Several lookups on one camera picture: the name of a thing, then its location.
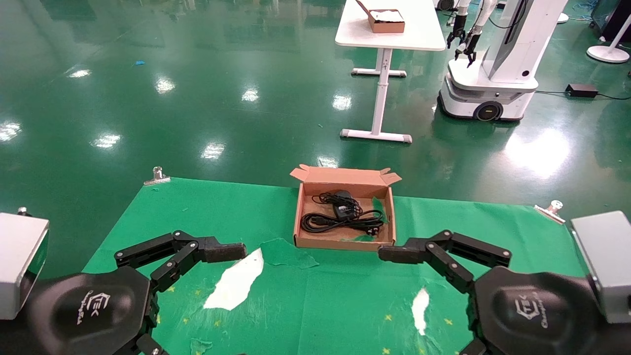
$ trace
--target green tablecloth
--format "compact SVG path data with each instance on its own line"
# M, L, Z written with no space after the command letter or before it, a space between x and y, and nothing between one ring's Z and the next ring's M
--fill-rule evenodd
M193 236L243 242L292 242L297 189L173 179L141 188L84 272L115 269L113 253L181 229ZM574 242L560 226L526 206L395 197L397 244L450 229L513 252L511 269L583 275ZM375 253L304 249L319 265L265 264L248 298L232 311L204 309L232 262L198 264L159 296L153 336L173 355L421 354L454 355L471 339L466 296L427 265L382 262ZM140 269L148 275L157 263ZM485 268L464 260L476 276ZM426 335L413 298L426 287Z

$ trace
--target cardboard box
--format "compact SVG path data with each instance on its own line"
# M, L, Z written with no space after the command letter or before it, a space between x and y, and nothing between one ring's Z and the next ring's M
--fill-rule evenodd
M376 12L393 11L393 12L399 13L399 10L397 9L368 9L367 6L364 5L360 0L356 0L356 1L359 4L359 6L362 7L364 12L366 12L366 15L368 15L368 23L370 25L370 29L372 30L372 33L403 33L403 31L405 30L405 20L401 22L378 21L372 16L372 13L370 13L371 11L376 11Z
M401 180L390 168L378 170L334 169L312 167L301 164L290 174L300 180L298 207L293 227L293 240L299 248L341 249L376 251L382 245L394 245L396 241L396 222L390 185ZM309 233L300 228L300 220L305 214L315 212L333 216L332 205L321 205L312 200L321 193L335 193L346 190L359 202L364 211L373 209L372 198L376 197L383 206L385 223L373 241L354 241L364 235L352 228L335 228L323 233Z

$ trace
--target box flap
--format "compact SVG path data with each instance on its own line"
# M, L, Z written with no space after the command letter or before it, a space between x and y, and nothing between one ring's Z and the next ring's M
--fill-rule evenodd
M303 183L335 183L372 186L390 186L401 180L390 168L378 170L312 167L300 164L290 175Z
M362 10L363 10L363 12L365 12L365 13L366 13L366 15L371 16L371 15L370 15L370 11L368 11L368 9L366 8L366 6L364 6L364 4L363 4L361 1L359 1L359 0L355 0L355 1L357 1L357 3L359 4L359 6L361 6L361 7L362 7Z

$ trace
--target table foot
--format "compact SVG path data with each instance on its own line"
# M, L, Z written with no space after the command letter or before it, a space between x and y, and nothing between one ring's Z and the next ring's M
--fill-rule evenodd
M373 135L369 131L357 131L355 129L342 129L339 133L341 137L353 137L353 138L366 138L372 140L389 140L389 141L402 141L404 143L412 143L411 135L398 135L396 133L379 133Z
M380 75L381 70L353 68L353 70L351 71L351 74L353 75ZM390 72L388 72L388 75L398 76L400 78L405 78L406 76L408 76L405 70L390 70Z

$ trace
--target white robot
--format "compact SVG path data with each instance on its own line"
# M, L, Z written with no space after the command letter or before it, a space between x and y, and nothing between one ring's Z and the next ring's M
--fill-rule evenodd
M537 89L534 74L567 0L509 0L502 12L493 42L481 61L475 46L482 28L491 21L498 0L480 0L476 20L465 34L470 0L458 4L447 47L459 39L456 58L439 92L439 103L448 115L480 121L517 121ZM464 54L468 60L458 59Z

